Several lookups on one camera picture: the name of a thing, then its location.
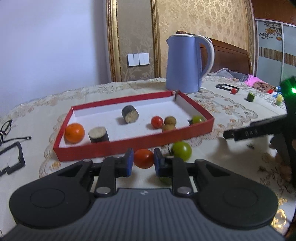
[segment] light switch panel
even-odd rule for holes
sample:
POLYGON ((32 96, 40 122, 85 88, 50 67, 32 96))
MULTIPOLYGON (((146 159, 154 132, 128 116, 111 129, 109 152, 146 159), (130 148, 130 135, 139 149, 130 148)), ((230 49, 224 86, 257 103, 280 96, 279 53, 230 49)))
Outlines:
POLYGON ((133 63, 134 63, 134 66, 140 65, 140 63, 139 63, 139 54, 138 53, 133 54, 133 63))
POLYGON ((149 53, 144 53, 144 61, 145 61, 145 64, 150 64, 149 53))
POLYGON ((128 54, 128 66, 135 66, 132 53, 128 54))
POLYGON ((139 60, 140 60, 140 65, 145 65, 145 59, 144 59, 143 53, 139 53, 139 60))
POLYGON ((149 53, 140 53, 139 54, 140 65, 150 64, 149 53))

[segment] green tomato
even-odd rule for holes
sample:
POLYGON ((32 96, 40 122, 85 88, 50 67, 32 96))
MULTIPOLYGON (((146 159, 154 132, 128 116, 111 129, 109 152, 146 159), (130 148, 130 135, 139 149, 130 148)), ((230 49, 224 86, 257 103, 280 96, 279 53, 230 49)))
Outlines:
POLYGON ((175 157, 180 157, 183 161, 187 161, 191 157, 192 149, 186 142, 176 142, 173 144, 171 152, 175 157))
POLYGON ((192 123, 196 124, 196 123, 201 123, 204 122, 205 119, 201 116, 201 115, 196 115, 192 118, 192 123))

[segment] wooden cylinder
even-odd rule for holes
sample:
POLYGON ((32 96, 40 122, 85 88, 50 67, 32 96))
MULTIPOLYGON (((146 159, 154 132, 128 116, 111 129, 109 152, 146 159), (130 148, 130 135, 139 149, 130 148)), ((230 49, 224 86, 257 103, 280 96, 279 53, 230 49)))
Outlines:
POLYGON ((126 123, 133 123, 139 118, 137 110, 132 105, 125 106, 122 109, 121 114, 126 123))
POLYGON ((89 139, 91 143, 97 143, 102 141, 109 141, 108 133, 105 127, 98 126, 89 131, 89 139))

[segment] table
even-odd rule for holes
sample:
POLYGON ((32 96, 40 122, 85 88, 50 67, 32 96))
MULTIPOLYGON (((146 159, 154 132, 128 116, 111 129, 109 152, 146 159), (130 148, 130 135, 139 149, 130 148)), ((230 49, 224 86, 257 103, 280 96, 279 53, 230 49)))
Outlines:
MULTIPOLYGON (((279 209, 272 226, 278 232, 285 234, 295 214, 295 190, 280 177, 279 165, 274 161, 275 150, 268 147, 270 137, 234 142, 232 139, 225 140, 222 136, 226 129, 246 126, 251 121, 284 114, 286 112, 284 104, 276 106, 274 98, 269 94, 224 77, 204 77, 202 86, 205 89, 188 96, 206 108, 214 116, 215 122, 211 133, 186 140, 193 151, 189 162, 194 162, 197 158, 205 159, 269 186, 279 201, 279 209), (232 95, 229 91, 215 88, 221 83, 236 86, 240 90, 232 95), (245 100, 250 91, 255 94, 253 103, 245 100)), ((7 116, 0 118, 0 124, 9 119, 13 120, 12 130, 6 138, 32 136, 32 140, 21 141, 26 166, 0 178, 0 235, 15 226, 9 211, 9 198, 17 188, 73 163, 59 162, 52 149, 71 106, 163 90, 165 90, 163 78, 97 85, 19 105, 7 116)), ((160 149, 163 153, 167 153, 170 146, 171 144, 160 149)), ((18 150, 12 149, 0 156, 0 168, 16 163, 17 155, 18 150)), ((93 159, 94 162, 102 160, 102 158, 93 159)), ((165 185, 155 176, 154 167, 139 169, 134 166, 131 177, 117 179, 117 187, 157 188, 165 185)))

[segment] cherry tomato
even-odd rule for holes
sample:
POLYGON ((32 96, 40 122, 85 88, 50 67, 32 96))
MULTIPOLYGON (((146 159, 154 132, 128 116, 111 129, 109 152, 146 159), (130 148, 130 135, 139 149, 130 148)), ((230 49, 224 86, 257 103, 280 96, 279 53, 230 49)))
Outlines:
POLYGON ((205 121, 205 119, 202 116, 200 116, 200 115, 196 115, 196 116, 194 116, 192 118, 192 123, 193 124, 201 123, 201 122, 204 122, 204 121, 205 121))
POLYGON ((142 169, 147 169, 153 166, 153 152, 147 149, 137 150, 133 155, 134 164, 142 169))
POLYGON ((155 129, 159 129, 162 127, 163 125, 163 119, 159 116, 154 116, 151 119, 151 125, 155 128, 155 129))
POLYGON ((183 161, 187 161, 191 157, 192 149, 186 142, 176 142, 172 146, 171 152, 175 157, 180 157, 183 161))
POLYGON ((232 88, 230 92, 231 92, 231 94, 235 95, 237 93, 237 89, 236 88, 232 88))

